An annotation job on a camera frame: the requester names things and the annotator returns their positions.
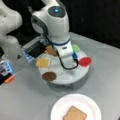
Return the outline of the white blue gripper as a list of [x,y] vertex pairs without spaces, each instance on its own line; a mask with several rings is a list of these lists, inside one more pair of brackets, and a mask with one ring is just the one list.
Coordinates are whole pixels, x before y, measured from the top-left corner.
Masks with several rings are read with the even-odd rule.
[[65,69],[72,69],[74,65],[73,61],[73,48],[71,41],[68,40],[64,43],[54,43],[54,47],[58,52],[60,62]]

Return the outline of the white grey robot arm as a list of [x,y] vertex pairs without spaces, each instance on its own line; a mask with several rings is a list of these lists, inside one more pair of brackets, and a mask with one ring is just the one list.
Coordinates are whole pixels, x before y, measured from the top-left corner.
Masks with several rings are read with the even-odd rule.
[[[42,34],[56,50],[61,66],[69,70],[73,64],[73,49],[69,33],[69,20],[64,5],[59,0],[42,0],[45,6],[32,14],[31,23],[37,33]],[[0,0],[0,44],[9,54],[8,47],[12,42],[7,34],[20,27],[21,15],[8,8]]]

